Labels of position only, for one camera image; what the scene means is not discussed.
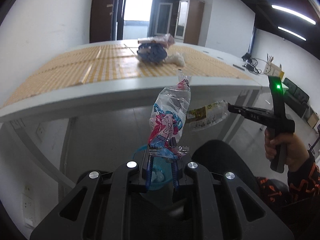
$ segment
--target round metal bolt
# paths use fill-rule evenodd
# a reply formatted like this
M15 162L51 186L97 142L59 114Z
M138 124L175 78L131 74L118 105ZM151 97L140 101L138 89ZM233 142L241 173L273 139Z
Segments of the round metal bolt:
M232 172L227 172L227 173L226 173L226 178L227 178L227 179L234 179L234 178L235 178L235 175L234 175Z
M131 162L128 162L128 163L127 163L127 167L128 167L128 168L134 168L135 166L137 166L137 163L134 162L134 161L131 161Z
M89 177L91 178L91 179L95 179L95 178L97 178L99 176L99 172L97 172L97 171L92 171L92 172L90 172L90 174L89 174Z
M195 163L195 162L189 162L188 163L188 167L191 168L191 169L195 169L196 167L198 167L198 164Z

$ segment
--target hand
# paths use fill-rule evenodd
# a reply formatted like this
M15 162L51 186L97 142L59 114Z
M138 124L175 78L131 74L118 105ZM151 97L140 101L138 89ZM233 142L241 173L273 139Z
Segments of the hand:
M297 171L309 158L307 149L295 133L281 133L271 140L270 132L266 129L264 135L264 148L268 160L273 160L276 156L276 145L281 143L287 144L287 159L285 164L288 165L289 171Z

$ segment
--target ceiling light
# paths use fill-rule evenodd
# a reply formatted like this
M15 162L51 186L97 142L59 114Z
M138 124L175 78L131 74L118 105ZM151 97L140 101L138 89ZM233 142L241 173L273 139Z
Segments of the ceiling light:
M277 6L277 5L271 5L271 6L274 9L281 10L281 11L284 11L284 12L287 12L287 13L291 13L291 14L293 14L295 16L298 16L298 17L300 17L300 18L302 18L302 19L304 19L304 20L316 25L316 22L314 20L310 19L309 17L307 17L307 16L305 16L305 15L303 15L301 13L298 13L298 12L292 11L292 10L290 10L288 8L284 8L284 7Z
M304 37L298 35L297 33L293 33L292 31L289 31L289 30L287 30L287 29L285 29L285 28L282 28L282 27L278 27L278 29L283 30L283 31L285 31L285 32L288 32L288 33L290 33L290 34L292 34L292 35L294 35L294 36L297 36L298 38L306 41L306 39L305 39Z

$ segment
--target sofa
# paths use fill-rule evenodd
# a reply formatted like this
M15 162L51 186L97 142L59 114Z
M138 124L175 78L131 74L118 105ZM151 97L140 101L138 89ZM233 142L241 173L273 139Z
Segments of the sofa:
M284 93L284 102L300 117L309 108L309 96L290 79L285 78L283 83L289 88Z

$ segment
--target black pants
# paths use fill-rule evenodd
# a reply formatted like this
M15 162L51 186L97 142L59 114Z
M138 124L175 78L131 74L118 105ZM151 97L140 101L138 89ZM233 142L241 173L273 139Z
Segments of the black pants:
M257 179L240 156L227 143L219 140L206 142L195 151L192 160L205 166L210 172L236 174L255 194L260 195Z

